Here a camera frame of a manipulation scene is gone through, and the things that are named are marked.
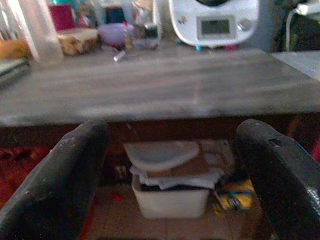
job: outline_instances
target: floor tile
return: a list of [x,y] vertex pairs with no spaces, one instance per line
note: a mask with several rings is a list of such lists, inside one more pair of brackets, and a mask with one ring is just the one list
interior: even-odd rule
[[224,214],[213,214],[209,209],[203,217],[195,219],[168,219],[168,240],[221,239],[232,240]]
[[102,202],[101,200],[96,202],[94,207],[94,217],[90,229],[85,235],[85,240],[96,240],[103,234],[110,208],[111,204],[109,202]]
[[101,237],[164,240],[166,222],[144,218],[137,203],[113,202]]
[[132,190],[131,184],[123,183],[117,184],[113,187],[112,193],[120,195],[125,203],[136,203],[137,199],[134,191]]
[[240,238],[246,216],[247,213],[243,211],[230,211],[227,213],[227,220],[229,222],[234,240],[238,240]]

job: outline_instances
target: kitchen counter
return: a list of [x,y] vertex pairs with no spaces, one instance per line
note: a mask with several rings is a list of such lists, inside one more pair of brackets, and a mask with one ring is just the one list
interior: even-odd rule
[[163,44],[66,57],[0,88],[0,126],[320,112],[320,82],[260,50]]

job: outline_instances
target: digital display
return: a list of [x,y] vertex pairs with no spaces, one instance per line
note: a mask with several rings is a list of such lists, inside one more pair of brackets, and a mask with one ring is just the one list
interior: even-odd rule
[[202,35],[230,34],[229,20],[201,21]]

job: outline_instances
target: tiled floor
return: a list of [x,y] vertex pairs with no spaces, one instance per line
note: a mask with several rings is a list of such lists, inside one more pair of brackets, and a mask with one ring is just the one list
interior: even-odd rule
[[[124,201],[112,200],[112,193]],[[148,238],[157,240],[236,240],[244,220],[244,213],[214,214],[207,207],[198,219],[146,219],[129,185],[100,187],[97,204],[86,240],[108,238]]]

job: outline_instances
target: pink cup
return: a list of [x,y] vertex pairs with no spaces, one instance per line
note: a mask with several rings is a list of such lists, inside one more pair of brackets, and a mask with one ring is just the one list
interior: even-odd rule
[[73,29],[75,21],[72,16],[71,5],[50,5],[49,6],[55,30]]

